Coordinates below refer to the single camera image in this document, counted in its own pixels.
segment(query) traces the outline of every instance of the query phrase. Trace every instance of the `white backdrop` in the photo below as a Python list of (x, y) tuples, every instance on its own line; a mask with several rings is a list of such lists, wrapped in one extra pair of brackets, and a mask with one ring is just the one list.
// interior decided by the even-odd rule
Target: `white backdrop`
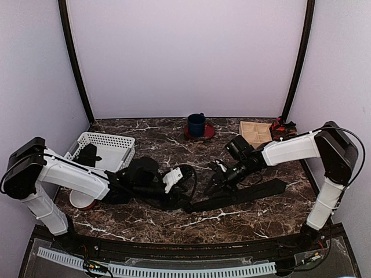
[(96, 118), (279, 116), (305, 0), (69, 0)]

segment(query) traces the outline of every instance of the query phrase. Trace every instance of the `blue mug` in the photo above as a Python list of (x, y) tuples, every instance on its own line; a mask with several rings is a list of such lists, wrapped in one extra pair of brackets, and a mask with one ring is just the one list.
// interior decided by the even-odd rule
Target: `blue mug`
[(202, 137), (205, 134), (206, 118), (203, 113), (188, 116), (188, 132), (192, 137)]

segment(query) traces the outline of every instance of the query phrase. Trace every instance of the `marble table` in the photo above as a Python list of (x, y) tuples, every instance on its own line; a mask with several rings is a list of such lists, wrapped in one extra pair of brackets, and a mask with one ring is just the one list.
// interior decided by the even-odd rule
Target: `marble table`
[[(184, 137), (186, 119), (97, 120), (90, 131), (134, 137), (135, 157), (149, 156), (157, 160), (161, 171), (178, 164), (192, 165), (198, 174), (196, 202), (204, 198), (203, 189), (213, 174), (208, 163), (215, 159), (229, 165), (235, 163), (224, 146), (238, 135), (241, 120), (272, 121), (209, 118), (216, 134), (211, 140), (201, 142)], [(56, 204), (72, 217), (79, 234), (105, 239), (166, 244), (227, 243), (299, 232), (315, 201), (315, 193), (300, 162), (270, 167), (262, 174), (263, 181), (280, 178), (287, 182), (286, 192), (204, 213), (164, 212), (134, 199), (122, 205), (98, 202), (91, 210), (81, 211), (70, 205), (69, 190), (64, 188), (59, 191)], [(243, 183), (249, 185), (257, 179), (258, 176), (252, 174)]]

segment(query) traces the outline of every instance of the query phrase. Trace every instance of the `plastic basket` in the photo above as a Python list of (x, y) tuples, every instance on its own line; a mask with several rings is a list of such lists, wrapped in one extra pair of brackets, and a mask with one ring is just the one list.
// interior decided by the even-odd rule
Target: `plastic basket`
[(73, 160), (82, 148), (90, 143), (97, 147), (97, 156), (102, 158), (102, 160), (96, 162), (96, 167), (86, 166), (90, 169), (117, 172), (128, 167), (135, 154), (135, 139), (132, 137), (84, 132), (74, 142), (64, 158)]

